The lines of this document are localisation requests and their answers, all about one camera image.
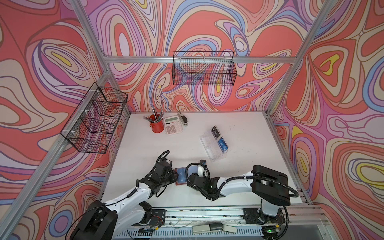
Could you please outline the clear acrylic card stand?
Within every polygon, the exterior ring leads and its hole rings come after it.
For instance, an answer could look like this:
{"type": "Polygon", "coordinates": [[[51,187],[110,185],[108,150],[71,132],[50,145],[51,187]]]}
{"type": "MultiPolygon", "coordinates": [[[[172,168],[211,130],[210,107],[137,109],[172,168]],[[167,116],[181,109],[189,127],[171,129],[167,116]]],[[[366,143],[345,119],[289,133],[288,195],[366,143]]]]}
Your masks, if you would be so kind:
{"type": "Polygon", "coordinates": [[[213,134],[211,133],[211,128],[208,131],[206,131],[203,135],[200,136],[200,140],[203,145],[203,148],[205,149],[208,155],[208,158],[211,162],[216,162],[216,161],[225,159],[227,156],[229,149],[225,153],[223,153],[218,145],[218,140],[221,137],[223,137],[222,134],[217,140],[215,140],[213,134]]]}

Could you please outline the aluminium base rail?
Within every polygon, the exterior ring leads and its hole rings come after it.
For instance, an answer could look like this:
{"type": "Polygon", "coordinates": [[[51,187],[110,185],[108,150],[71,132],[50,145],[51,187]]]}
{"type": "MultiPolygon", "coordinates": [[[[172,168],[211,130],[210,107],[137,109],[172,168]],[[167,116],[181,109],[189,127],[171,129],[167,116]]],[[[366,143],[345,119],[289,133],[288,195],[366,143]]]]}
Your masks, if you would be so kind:
{"type": "MultiPolygon", "coordinates": [[[[144,217],[142,224],[163,228],[191,227],[203,223],[221,222],[231,226],[261,224],[257,217],[258,206],[223,206],[223,207],[160,207],[144,217]]],[[[291,205],[288,214],[281,216],[289,225],[325,225],[329,220],[321,207],[314,205],[291,205]]]]}

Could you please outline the pink desk calculator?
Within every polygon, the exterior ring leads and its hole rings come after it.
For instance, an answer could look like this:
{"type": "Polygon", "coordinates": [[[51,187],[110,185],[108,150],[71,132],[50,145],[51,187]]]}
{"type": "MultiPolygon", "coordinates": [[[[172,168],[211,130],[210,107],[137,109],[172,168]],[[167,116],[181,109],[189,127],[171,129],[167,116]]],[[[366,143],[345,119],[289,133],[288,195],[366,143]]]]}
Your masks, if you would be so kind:
{"type": "Polygon", "coordinates": [[[183,126],[178,116],[170,116],[163,119],[167,135],[175,135],[183,132],[183,126]]]}

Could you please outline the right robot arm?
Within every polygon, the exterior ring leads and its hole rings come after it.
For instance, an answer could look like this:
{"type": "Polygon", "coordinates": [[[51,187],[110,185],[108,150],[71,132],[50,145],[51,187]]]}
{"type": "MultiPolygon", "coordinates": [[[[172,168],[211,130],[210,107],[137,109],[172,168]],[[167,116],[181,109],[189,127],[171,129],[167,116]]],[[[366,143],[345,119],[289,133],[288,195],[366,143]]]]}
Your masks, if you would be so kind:
{"type": "Polygon", "coordinates": [[[291,198],[298,198],[297,190],[289,186],[288,176],[261,165],[241,176],[212,178],[204,163],[186,167],[187,186],[209,201],[216,201],[232,194],[253,193],[261,198],[261,205],[254,214],[244,214],[247,224],[287,224],[291,198]]]}

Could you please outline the blue credit card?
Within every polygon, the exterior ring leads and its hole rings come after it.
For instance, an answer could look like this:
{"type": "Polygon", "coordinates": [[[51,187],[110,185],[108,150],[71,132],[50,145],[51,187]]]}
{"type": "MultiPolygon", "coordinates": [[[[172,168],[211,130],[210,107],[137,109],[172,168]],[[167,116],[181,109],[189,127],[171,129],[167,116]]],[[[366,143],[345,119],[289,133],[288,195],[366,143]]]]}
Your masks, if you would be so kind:
{"type": "Polygon", "coordinates": [[[186,168],[176,168],[175,171],[178,174],[176,185],[185,185],[187,183],[186,168]]]}
{"type": "Polygon", "coordinates": [[[225,153],[229,148],[223,137],[218,140],[218,145],[223,153],[225,153]]]}

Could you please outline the red metal pen bucket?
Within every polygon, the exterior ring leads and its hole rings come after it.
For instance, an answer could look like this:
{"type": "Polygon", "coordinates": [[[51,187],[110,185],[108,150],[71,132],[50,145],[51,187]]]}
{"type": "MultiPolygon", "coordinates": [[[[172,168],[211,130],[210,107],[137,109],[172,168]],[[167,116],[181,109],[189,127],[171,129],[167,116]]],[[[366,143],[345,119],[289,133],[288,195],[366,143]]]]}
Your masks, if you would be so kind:
{"type": "Polygon", "coordinates": [[[164,123],[162,121],[156,122],[154,114],[150,116],[150,119],[152,120],[152,122],[150,122],[150,127],[154,133],[159,134],[164,131],[164,123]]]}

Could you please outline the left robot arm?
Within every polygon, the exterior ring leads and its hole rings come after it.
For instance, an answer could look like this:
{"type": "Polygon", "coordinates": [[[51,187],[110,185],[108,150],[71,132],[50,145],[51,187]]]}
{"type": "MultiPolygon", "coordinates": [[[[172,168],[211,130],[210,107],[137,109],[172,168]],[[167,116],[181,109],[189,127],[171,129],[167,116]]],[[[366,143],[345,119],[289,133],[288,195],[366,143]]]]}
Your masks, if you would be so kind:
{"type": "Polygon", "coordinates": [[[126,193],[102,203],[94,201],[86,212],[78,217],[69,240],[112,240],[125,228],[151,221],[152,206],[147,200],[158,197],[162,188],[176,182],[178,173],[172,161],[159,157],[151,171],[126,193]]]}

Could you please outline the red leather card holder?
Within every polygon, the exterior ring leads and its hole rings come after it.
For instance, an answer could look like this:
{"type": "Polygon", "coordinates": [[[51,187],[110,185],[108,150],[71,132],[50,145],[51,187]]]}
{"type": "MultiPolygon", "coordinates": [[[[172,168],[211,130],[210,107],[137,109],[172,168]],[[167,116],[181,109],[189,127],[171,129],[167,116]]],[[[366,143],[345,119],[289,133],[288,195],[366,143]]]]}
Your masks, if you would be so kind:
{"type": "Polygon", "coordinates": [[[199,170],[198,166],[191,166],[188,169],[186,174],[186,167],[184,168],[175,168],[178,178],[176,180],[176,186],[185,185],[187,183],[187,176],[190,176],[192,173],[197,173],[199,170]]]}

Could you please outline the pens and pencils bunch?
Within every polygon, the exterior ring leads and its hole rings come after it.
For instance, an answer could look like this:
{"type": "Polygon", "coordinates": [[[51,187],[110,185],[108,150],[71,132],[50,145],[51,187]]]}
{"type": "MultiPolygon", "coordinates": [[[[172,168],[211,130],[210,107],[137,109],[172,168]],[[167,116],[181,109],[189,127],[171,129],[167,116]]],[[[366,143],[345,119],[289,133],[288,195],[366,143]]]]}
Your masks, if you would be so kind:
{"type": "Polygon", "coordinates": [[[164,113],[164,109],[161,109],[159,113],[153,109],[152,115],[150,117],[143,116],[143,119],[152,124],[159,123],[163,119],[164,113]]]}

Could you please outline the grey foot pedal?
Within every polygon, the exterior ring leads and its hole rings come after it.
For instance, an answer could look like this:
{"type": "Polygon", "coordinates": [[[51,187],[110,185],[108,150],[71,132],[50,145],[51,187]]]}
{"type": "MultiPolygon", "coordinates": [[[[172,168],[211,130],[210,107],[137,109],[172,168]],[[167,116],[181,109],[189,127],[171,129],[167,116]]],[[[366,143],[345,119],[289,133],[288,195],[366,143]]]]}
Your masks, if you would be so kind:
{"type": "Polygon", "coordinates": [[[192,227],[193,235],[197,234],[206,234],[206,233],[216,233],[216,232],[227,232],[231,234],[237,233],[237,228],[224,225],[223,223],[210,223],[204,225],[198,225],[192,227]]]}

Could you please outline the black VIP credit card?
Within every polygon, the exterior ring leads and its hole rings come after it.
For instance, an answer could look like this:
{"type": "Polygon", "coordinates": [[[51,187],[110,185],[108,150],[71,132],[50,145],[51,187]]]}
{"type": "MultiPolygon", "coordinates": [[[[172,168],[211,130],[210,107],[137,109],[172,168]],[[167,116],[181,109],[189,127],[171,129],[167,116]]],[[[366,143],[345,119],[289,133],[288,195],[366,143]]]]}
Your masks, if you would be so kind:
{"type": "Polygon", "coordinates": [[[215,140],[217,140],[220,136],[221,136],[221,133],[220,131],[218,130],[217,126],[213,126],[211,128],[211,133],[213,134],[215,140]]]}

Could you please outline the grey black stapler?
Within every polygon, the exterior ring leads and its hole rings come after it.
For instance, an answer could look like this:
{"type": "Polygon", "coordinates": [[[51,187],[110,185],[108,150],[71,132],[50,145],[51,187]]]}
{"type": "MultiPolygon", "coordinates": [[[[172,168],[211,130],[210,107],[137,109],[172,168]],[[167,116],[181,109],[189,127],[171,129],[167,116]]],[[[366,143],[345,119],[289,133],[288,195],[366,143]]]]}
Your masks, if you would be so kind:
{"type": "Polygon", "coordinates": [[[189,125],[189,124],[188,124],[188,119],[187,119],[187,117],[186,117],[182,112],[178,112],[178,116],[179,116],[179,118],[181,119],[183,125],[184,125],[185,127],[187,127],[187,126],[189,125]]]}

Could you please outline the aluminium frame post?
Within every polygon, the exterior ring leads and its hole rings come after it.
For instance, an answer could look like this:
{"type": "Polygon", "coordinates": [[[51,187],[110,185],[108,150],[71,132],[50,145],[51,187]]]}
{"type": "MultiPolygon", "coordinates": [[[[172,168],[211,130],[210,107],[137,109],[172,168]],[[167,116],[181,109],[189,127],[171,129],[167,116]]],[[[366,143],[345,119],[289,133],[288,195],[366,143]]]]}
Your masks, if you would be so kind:
{"type": "Polygon", "coordinates": [[[73,10],[85,32],[85,37],[90,44],[90,47],[94,51],[96,58],[98,60],[99,66],[102,69],[102,75],[97,80],[98,86],[106,86],[110,84],[112,88],[115,88],[119,91],[122,91],[116,78],[114,77],[109,64],[106,62],[106,56],[99,44],[97,36],[95,35],[93,28],[91,26],[90,19],[85,11],[84,6],[81,1],[71,0],[70,1],[73,10]]]}

